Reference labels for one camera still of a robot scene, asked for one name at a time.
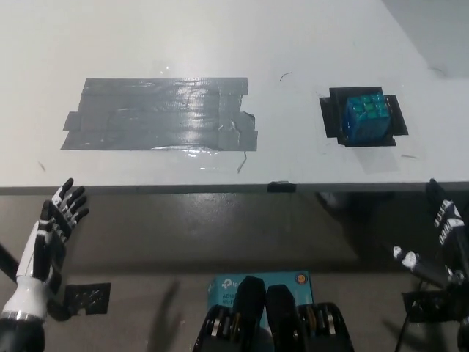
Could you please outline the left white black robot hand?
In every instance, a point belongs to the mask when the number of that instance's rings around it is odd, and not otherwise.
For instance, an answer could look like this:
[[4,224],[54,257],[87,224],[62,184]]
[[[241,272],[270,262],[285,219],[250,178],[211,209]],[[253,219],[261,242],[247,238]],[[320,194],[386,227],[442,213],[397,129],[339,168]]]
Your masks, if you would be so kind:
[[15,273],[17,287],[4,305],[1,317],[42,323],[62,284],[66,243],[89,213],[85,187],[73,187],[69,178],[46,199],[23,250]]

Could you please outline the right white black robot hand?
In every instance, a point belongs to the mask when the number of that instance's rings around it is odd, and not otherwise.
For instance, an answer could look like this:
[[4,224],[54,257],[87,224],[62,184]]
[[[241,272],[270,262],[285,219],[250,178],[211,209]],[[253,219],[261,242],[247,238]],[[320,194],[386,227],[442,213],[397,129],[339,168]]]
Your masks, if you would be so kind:
[[468,234],[454,201],[434,179],[425,185],[425,193],[437,230],[437,242],[443,263],[427,260],[417,252],[392,246],[393,259],[412,275],[441,289],[468,285]]

